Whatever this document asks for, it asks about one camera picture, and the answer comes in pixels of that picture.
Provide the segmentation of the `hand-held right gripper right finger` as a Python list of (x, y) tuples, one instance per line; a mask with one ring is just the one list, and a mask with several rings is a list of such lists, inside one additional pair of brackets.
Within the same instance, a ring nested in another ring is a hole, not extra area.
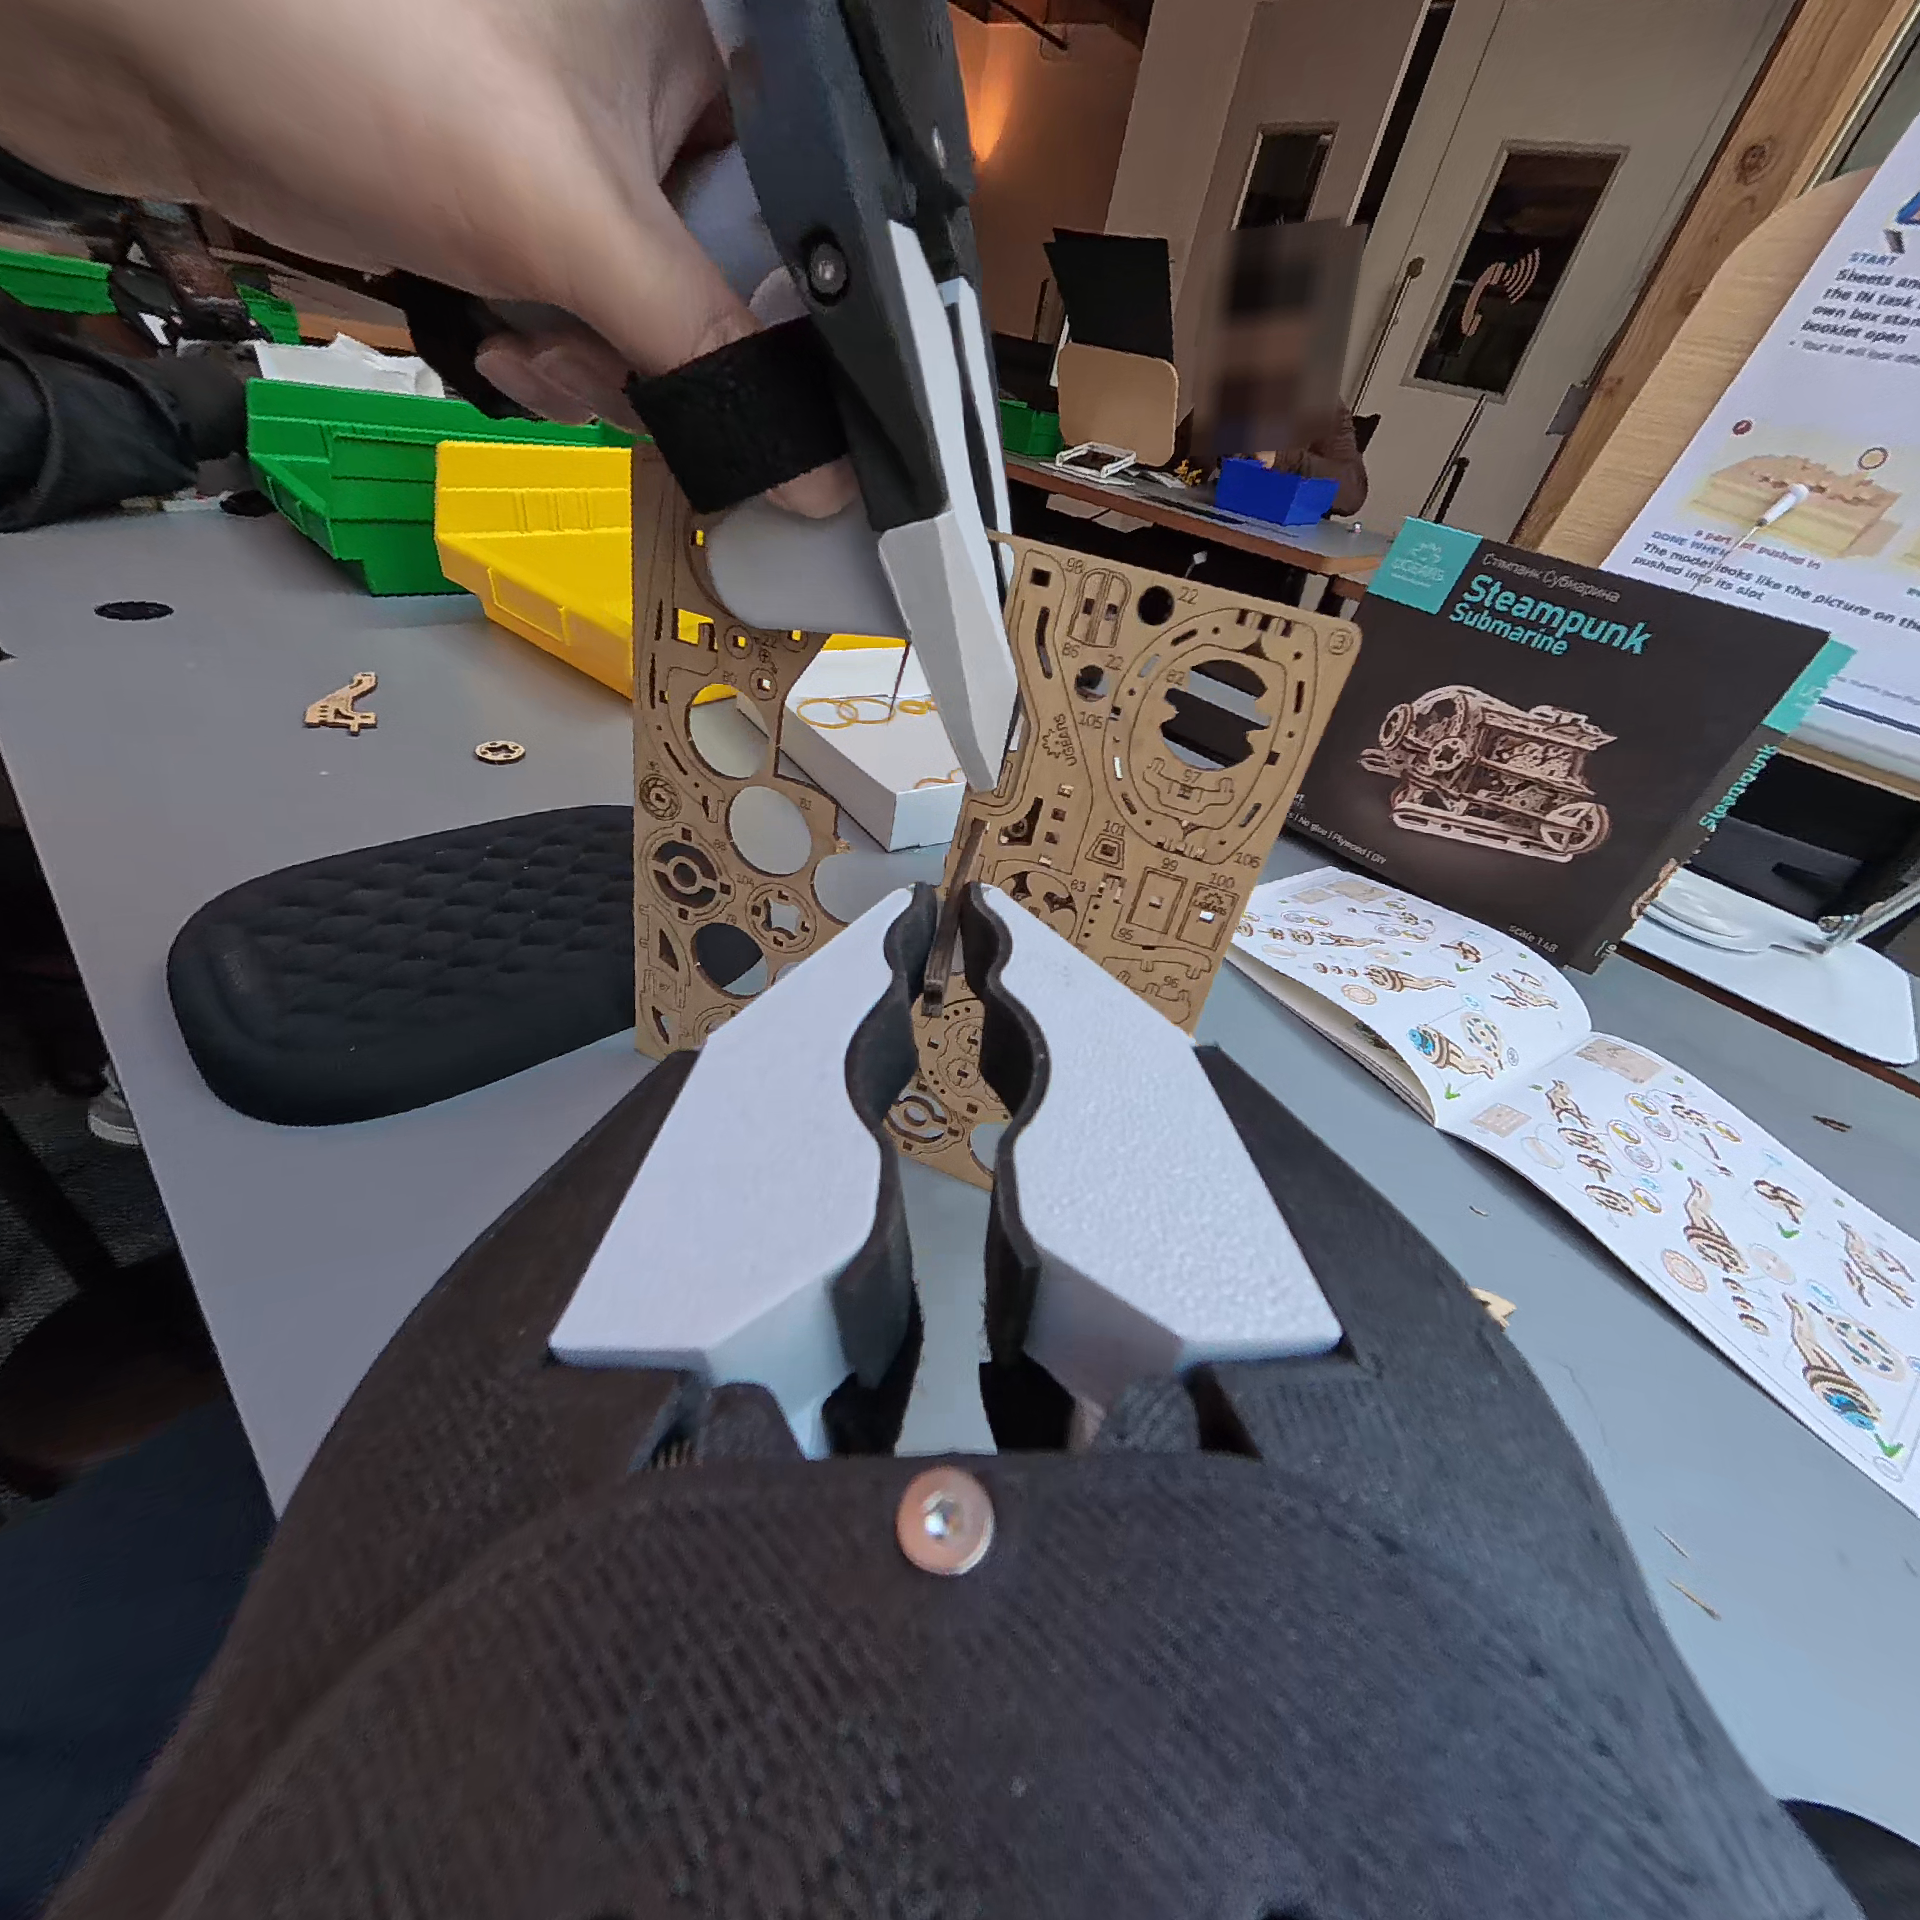
[(979, 1065), (1007, 1107), (981, 1402), (1062, 1451), (1141, 1381), (1321, 1356), (1342, 1329), (1188, 1032), (999, 888), (961, 899)]

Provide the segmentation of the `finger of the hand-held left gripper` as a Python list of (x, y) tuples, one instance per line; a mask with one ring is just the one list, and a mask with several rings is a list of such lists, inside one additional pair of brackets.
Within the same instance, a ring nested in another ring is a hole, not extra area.
[(1002, 584), (989, 534), (1007, 517), (1000, 467), (975, 475), (981, 410), (973, 375), (987, 366), (979, 306), (962, 277), (934, 282), (921, 238), (891, 223), (908, 342), (925, 386), (938, 476), (947, 505), (878, 536), (906, 636), (923, 665), (968, 785), (990, 791), (1002, 775), (1020, 673), (1002, 619)]
[(945, 307), (954, 336), (954, 366), (962, 403), (962, 435), (975, 507), (965, 505), (959, 478), (948, 471), (948, 518), (962, 529), (962, 545), (990, 584), (995, 605), (1007, 602), (1014, 554), (1007, 548), (1009, 497), (999, 421), (995, 366), (979, 292), (968, 274), (945, 280)]

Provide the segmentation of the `instruction booklet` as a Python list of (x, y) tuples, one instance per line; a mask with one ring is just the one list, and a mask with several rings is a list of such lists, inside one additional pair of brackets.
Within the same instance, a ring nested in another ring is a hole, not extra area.
[(1511, 1166), (1778, 1404), (1917, 1509), (1917, 1247), (1712, 1086), (1591, 1026), (1540, 954), (1319, 869), (1231, 960), (1446, 1137)]

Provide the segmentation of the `white cardboard box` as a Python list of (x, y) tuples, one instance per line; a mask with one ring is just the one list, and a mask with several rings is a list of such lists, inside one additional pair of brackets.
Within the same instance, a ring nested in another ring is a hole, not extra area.
[(881, 847), (952, 843), (968, 780), (902, 644), (832, 636), (785, 699), (783, 753)]

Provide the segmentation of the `green plastic bin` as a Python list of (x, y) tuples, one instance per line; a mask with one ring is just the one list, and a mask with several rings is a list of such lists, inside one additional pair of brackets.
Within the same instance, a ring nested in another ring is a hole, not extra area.
[(453, 397), (257, 379), (246, 386), (259, 490), (368, 593), (461, 593), (435, 538), (436, 449), (453, 441), (632, 447), (615, 424), (490, 417)]
[[(132, 324), (144, 313), (159, 319), (175, 314), (175, 294), (145, 267), (120, 271), (87, 255), (3, 248), (5, 294), (30, 309), (69, 314), (114, 314)], [(301, 316), (289, 300), (267, 287), (239, 277), (235, 294), (246, 307), (257, 333), (278, 346), (301, 342)]]

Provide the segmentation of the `white instruction poster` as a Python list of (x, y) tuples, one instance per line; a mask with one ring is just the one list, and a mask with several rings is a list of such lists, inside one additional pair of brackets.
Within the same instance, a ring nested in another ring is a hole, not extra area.
[(1916, 781), (1917, 124), (1719, 267), (1591, 481), (1635, 471), (1603, 564), (1852, 651), (1807, 753)]

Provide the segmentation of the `grey door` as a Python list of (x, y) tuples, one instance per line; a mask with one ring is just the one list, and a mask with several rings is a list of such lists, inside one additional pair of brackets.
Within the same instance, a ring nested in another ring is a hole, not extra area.
[(1372, 536), (1510, 538), (1787, 3), (1463, 3), (1366, 238), (1348, 383)]

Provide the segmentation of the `blue plastic bin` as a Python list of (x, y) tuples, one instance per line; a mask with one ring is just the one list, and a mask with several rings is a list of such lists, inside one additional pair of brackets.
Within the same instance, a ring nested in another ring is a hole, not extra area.
[(1271, 467), (1257, 458), (1223, 461), (1213, 484), (1218, 515), (1268, 527), (1314, 527), (1332, 517), (1341, 490), (1337, 476)]

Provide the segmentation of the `dark cloth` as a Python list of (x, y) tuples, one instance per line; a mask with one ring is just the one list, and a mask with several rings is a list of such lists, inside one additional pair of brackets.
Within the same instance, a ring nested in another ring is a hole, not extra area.
[(246, 375), (217, 355), (139, 362), (28, 321), (3, 333), (3, 530), (198, 484), (246, 449)]

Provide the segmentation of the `black quilted wrist rest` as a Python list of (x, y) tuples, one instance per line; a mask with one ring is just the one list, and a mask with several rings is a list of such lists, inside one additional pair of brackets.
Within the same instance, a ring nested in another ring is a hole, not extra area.
[(306, 862), (209, 899), (166, 992), (262, 1122), (401, 1116), (634, 1026), (634, 813), (575, 805)]

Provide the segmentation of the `yellow plastic bin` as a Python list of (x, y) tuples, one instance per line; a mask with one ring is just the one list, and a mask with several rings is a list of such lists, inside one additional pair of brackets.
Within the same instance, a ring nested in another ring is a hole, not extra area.
[(448, 439), (435, 538), (443, 573), (496, 624), (634, 692), (628, 449)]

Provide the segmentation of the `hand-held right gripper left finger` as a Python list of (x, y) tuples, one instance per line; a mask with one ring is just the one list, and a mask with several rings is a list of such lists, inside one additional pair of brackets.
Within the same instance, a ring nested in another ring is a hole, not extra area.
[(932, 890), (886, 895), (699, 1052), (549, 1335), (570, 1366), (759, 1384), (803, 1453), (913, 1329), (886, 1118), (916, 1071)]

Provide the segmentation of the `black model kit box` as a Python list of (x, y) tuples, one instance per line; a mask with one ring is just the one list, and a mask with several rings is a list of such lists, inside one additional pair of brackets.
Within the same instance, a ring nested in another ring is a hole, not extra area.
[(1405, 518), (1292, 829), (1591, 973), (1852, 661), (1827, 630)]

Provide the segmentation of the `person's left hand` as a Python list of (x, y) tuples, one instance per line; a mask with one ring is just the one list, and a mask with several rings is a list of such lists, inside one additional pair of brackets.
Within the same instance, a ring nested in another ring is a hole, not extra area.
[(799, 313), (684, 225), (730, 143), (702, 4), (5, 4), (5, 150), (287, 252), (487, 300), (477, 373), (564, 423)]

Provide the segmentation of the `thin wooden stick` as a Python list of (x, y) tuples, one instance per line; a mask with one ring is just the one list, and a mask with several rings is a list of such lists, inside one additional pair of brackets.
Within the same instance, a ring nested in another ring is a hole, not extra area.
[(973, 820), (973, 823), (968, 823), (955, 838), (955, 847), (948, 859), (948, 870), (942, 883), (942, 914), (925, 964), (925, 988), (921, 998), (925, 1021), (942, 1018), (955, 998), (965, 998), (970, 992), (962, 899), (968, 884), (976, 877), (987, 834), (989, 823), (984, 820)]

